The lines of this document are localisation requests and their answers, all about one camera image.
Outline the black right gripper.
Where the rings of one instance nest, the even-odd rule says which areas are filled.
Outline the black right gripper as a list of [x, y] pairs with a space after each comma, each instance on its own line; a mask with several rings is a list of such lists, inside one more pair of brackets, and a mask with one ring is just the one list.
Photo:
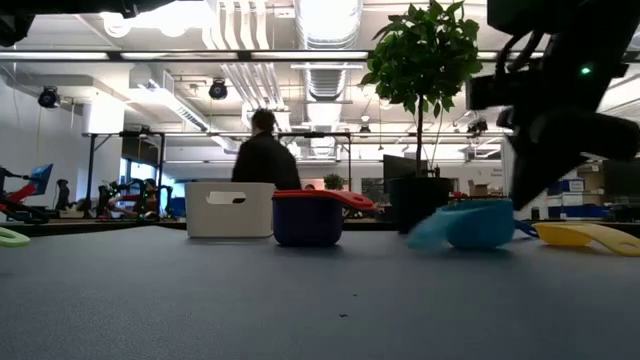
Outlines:
[[[492, 75], [467, 82], [467, 108], [529, 107], [536, 112], [575, 95], [576, 107], [595, 110], [610, 81], [626, 72], [623, 61], [634, 29], [563, 29], [552, 33], [542, 56], [534, 50], [545, 33], [511, 29], [496, 54]], [[508, 137], [515, 151], [510, 198], [522, 209], [561, 177], [592, 157], [630, 161], [640, 152], [636, 122], [577, 109], [556, 109], [517, 125]]]

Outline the yellow measuring cup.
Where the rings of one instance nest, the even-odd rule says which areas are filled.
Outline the yellow measuring cup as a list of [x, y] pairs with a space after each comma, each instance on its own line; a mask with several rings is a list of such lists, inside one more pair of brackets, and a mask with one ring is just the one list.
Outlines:
[[548, 245], [587, 247], [597, 243], [617, 255], [640, 257], [640, 238], [611, 227], [584, 222], [540, 222], [533, 227]]

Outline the teal measuring cup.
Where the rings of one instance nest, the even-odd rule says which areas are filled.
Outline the teal measuring cup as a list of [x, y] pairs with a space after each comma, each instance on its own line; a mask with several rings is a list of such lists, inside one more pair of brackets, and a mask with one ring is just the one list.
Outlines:
[[515, 232], [510, 200], [464, 200], [439, 207], [408, 234], [413, 248], [448, 243], [462, 250], [490, 250], [510, 242]]

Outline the red measuring cup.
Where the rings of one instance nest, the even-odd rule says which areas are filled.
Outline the red measuring cup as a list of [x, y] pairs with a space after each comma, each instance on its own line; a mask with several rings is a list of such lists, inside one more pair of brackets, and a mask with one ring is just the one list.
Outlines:
[[273, 199], [322, 198], [332, 199], [358, 211], [374, 211], [376, 204], [368, 197], [342, 190], [276, 190]]

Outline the green measuring cup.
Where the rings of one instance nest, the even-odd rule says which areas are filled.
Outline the green measuring cup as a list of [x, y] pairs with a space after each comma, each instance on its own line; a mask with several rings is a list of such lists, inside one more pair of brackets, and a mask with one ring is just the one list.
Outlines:
[[30, 238], [16, 231], [0, 227], [0, 247], [17, 248], [30, 243]]

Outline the white plastic basket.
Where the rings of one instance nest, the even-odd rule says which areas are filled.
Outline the white plastic basket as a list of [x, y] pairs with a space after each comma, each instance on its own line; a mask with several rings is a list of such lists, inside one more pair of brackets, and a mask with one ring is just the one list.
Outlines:
[[223, 240], [271, 237], [275, 190], [270, 183], [187, 183], [188, 236]]

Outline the blue storage bins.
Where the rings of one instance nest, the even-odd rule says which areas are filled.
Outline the blue storage bins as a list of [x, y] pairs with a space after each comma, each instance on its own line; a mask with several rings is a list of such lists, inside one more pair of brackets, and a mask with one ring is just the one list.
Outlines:
[[604, 190], [589, 189], [582, 178], [562, 179], [547, 189], [548, 216], [557, 219], [604, 218]]

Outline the green potted plant black pot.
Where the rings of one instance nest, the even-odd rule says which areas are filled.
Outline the green potted plant black pot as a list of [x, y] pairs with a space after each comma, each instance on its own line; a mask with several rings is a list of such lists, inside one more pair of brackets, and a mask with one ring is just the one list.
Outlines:
[[417, 119], [415, 169], [389, 182], [388, 191], [398, 231], [416, 224], [448, 203], [450, 181], [424, 171], [424, 116], [441, 121], [454, 107], [464, 83], [482, 69], [478, 59], [479, 24], [465, 15], [464, 0], [442, 5], [430, 0], [425, 8], [413, 4], [374, 35], [376, 47], [360, 84], [400, 104]]

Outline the black monitor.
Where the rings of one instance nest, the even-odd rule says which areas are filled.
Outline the black monitor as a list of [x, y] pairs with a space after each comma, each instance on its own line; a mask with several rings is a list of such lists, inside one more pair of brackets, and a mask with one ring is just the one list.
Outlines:
[[420, 161], [420, 170], [415, 159], [384, 155], [383, 156], [383, 180], [385, 192], [391, 195], [400, 191], [409, 192], [417, 189], [431, 172], [427, 161]]

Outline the person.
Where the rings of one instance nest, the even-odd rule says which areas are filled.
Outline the person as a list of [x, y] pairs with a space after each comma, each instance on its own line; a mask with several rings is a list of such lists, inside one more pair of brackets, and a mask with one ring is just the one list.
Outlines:
[[[118, 206], [118, 203], [132, 203], [132, 208]], [[107, 202], [106, 209], [124, 214], [137, 220], [151, 220], [158, 217], [157, 186], [154, 179], [148, 178], [138, 186], [138, 192], [117, 195]]]
[[276, 118], [260, 108], [251, 117], [252, 136], [239, 148], [231, 181], [269, 183], [277, 190], [300, 190], [296, 159], [273, 134]]

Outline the silver ventilation duct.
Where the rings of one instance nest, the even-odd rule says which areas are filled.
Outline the silver ventilation duct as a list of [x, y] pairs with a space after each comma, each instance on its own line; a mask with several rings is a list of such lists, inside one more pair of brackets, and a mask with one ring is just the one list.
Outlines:
[[[351, 50], [361, 24], [363, 0], [294, 0], [298, 43], [305, 50]], [[345, 70], [305, 70], [311, 99], [333, 101], [343, 95]]]

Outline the black workstation frame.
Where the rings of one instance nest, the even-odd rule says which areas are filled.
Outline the black workstation frame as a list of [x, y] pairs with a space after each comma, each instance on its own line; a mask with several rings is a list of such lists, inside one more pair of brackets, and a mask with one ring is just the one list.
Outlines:
[[352, 144], [353, 144], [352, 138], [354, 137], [354, 135], [351, 132], [319, 132], [319, 131], [280, 132], [280, 133], [276, 134], [276, 137], [277, 137], [278, 140], [281, 140], [283, 137], [291, 137], [292, 139], [295, 139], [297, 137], [308, 138], [308, 139], [331, 137], [335, 141], [337, 141], [338, 138], [345, 138], [347, 140], [346, 151], [348, 153], [348, 180], [347, 180], [347, 182], [348, 182], [348, 190], [349, 191], [352, 190], [353, 178], [352, 178], [352, 154], [351, 154], [351, 150], [352, 150]]
[[[107, 202], [120, 194], [123, 190], [129, 190], [133, 185], [141, 185], [143, 179], [134, 178], [133, 180], [125, 183], [119, 184], [118, 182], [107, 183], [106, 185], [101, 185], [98, 189], [98, 200], [97, 204], [94, 208], [91, 207], [91, 195], [93, 190], [93, 173], [94, 173], [94, 162], [95, 162], [95, 152], [109, 139], [113, 137], [117, 138], [135, 138], [138, 140], [142, 140], [143, 138], [149, 137], [159, 137], [160, 138], [160, 146], [158, 149], [158, 176], [161, 177], [163, 174], [163, 164], [165, 160], [164, 152], [166, 148], [166, 134], [163, 132], [155, 132], [150, 130], [140, 130], [140, 131], [121, 131], [117, 133], [84, 133], [84, 137], [88, 137], [90, 139], [90, 151], [89, 151], [89, 162], [88, 162], [88, 174], [87, 174], [87, 185], [86, 185], [86, 196], [83, 202], [84, 209], [84, 217], [90, 218], [91, 211], [95, 213], [94, 218], [98, 220], [106, 220], [111, 219], [111, 211], [106, 209]], [[158, 179], [156, 182], [157, 186], [157, 199], [158, 199], [158, 217], [151, 220], [134, 220], [139, 222], [145, 221], [159, 221], [161, 215], [160, 208], [160, 193], [162, 189], [168, 189], [168, 186], [164, 186], [162, 184], [162, 180]]]

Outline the black metal table frame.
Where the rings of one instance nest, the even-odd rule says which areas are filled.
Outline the black metal table frame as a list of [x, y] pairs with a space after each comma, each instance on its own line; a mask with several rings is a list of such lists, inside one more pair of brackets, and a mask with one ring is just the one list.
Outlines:
[[[81, 221], [71, 223], [48, 223], [44, 225], [23, 224], [18, 222], [0, 223], [0, 227], [16, 231], [28, 237], [42, 237], [53, 235], [68, 235], [80, 233], [95, 233], [104, 231], [124, 230], [145, 226], [159, 226], [173, 230], [185, 230], [185, 223], [175, 222], [155, 222], [137, 223], [130, 221]], [[396, 227], [392, 223], [366, 223], [366, 222], [346, 222], [343, 225], [344, 231], [395, 231]]]

